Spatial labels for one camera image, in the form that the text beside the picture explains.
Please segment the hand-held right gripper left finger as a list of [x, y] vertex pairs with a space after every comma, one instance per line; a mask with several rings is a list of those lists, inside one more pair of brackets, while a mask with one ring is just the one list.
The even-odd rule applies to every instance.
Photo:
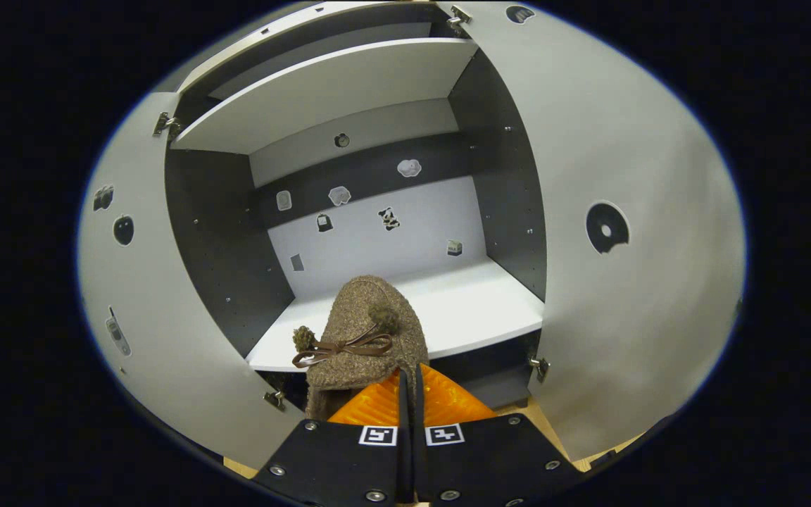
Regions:
[[400, 373], [392, 426], [306, 418], [252, 481], [295, 504], [412, 503], [409, 379]]

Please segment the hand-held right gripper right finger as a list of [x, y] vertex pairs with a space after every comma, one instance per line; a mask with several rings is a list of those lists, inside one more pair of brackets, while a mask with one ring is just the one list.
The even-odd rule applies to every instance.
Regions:
[[413, 477], [418, 501], [431, 506], [539, 506], [584, 478], [523, 414], [428, 425], [424, 373], [418, 367]]

